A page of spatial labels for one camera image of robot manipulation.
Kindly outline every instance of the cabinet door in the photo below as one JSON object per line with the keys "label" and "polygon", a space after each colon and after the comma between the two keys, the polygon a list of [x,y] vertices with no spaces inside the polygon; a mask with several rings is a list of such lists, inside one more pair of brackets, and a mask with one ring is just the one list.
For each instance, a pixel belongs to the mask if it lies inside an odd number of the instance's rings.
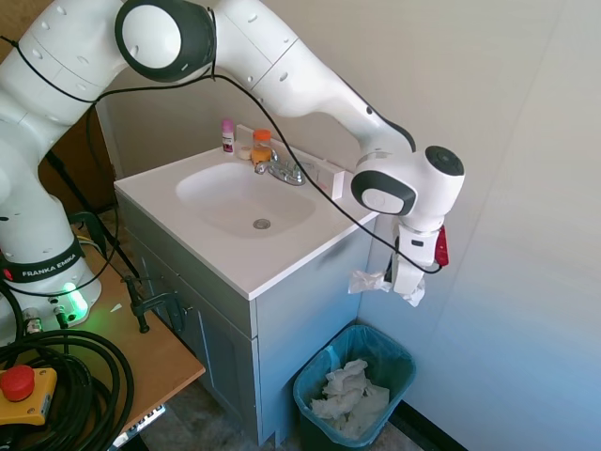
{"label": "cabinet door", "polygon": [[213,395],[238,418],[247,434],[262,442],[257,338],[249,340],[207,301],[202,300],[200,309]]}
{"label": "cabinet door", "polygon": [[[187,287],[174,272],[164,266],[162,262],[152,255],[142,243],[137,241],[134,237],[131,237],[131,241],[135,248],[138,262],[140,263],[138,265],[138,268],[141,271],[140,275],[142,277],[148,277],[149,279],[144,281],[146,296],[157,296],[165,292],[177,292],[177,299],[184,310],[184,330],[176,334],[207,370],[202,377],[204,378],[207,374],[210,374],[210,367],[205,351],[200,312],[188,304],[188,300],[193,296],[193,290]],[[172,328],[167,309],[164,306],[156,308],[154,312],[159,315],[165,324]]]}

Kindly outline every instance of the pink bottle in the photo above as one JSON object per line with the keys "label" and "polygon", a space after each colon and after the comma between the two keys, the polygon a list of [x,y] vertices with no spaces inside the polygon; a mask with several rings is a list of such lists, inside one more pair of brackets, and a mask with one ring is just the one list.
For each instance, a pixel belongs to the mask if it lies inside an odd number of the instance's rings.
{"label": "pink bottle", "polygon": [[234,153],[234,121],[224,119],[222,121],[223,151]]}

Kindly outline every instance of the orange bottle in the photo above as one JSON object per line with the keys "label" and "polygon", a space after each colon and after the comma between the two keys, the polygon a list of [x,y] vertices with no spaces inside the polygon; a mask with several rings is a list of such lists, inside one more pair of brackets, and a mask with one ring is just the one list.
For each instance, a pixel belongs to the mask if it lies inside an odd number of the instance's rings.
{"label": "orange bottle", "polygon": [[254,146],[251,152],[251,160],[257,166],[261,162],[271,160],[271,132],[269,130],[258,129],[253,133]]}

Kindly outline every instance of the white wall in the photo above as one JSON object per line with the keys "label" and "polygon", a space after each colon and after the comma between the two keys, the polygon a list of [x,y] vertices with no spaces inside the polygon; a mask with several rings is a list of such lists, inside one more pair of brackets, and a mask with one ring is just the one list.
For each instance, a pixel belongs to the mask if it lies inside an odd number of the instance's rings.
{"label": "white wall", "polygon": [[[447,222],[452,266],[419,308],[363,296],[362,320],[418,359],[408,401],[472,451],[597,445],[601,5],[265,3],[420,149],[449,147],[467,168]],[[141,83],[128,71],[116,86]],[[223,82],[127,94],[106,111],[126,175],[219,146],[224,116],[267,125]],[[334,120],[279,122],[296,147],[353,167],[357,145]],[[378,231],[390,236],[385,220]],[[374,246],[371,268],[388,256]]]}
{"label": "white wall", "polygon": [[467,252],[456,210],[454,267],[424,305],[362,299],[418,355],[408,402],[470,450],[599,449],[600,20],[599,2],[566,3]]}

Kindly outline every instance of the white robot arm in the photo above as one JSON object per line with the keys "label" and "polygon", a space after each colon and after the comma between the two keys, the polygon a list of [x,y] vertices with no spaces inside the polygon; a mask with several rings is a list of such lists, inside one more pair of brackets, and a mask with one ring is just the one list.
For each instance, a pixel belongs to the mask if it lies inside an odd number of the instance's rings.
{"label": "white robot arm", "polygon": [[[406,131],[379,115],[259,0],[222,0],[214,22],[205,8],[184,0],[56,0],[19,46],[23,57],[15,49],[0,65],[0,249],[5,281],[41,293],[20,294],[23,310],[51,316],[45,293],[63,293],[93,276],[60,202],[39,183],[38,165],[128,66],[176,83],[216,60],[279,116],[333,116],[361,144],[353,194],[368,209],[399,218],[399,250],[415,263],[396,256],[394,289],[411,293],[423,277],[416,265],[432,264],[444,216],[463,184],[461,162],[444,148],[416,152]],[[75,294],[89,308],[100,283]],[[0,322],[9,316],[5,304]]]}

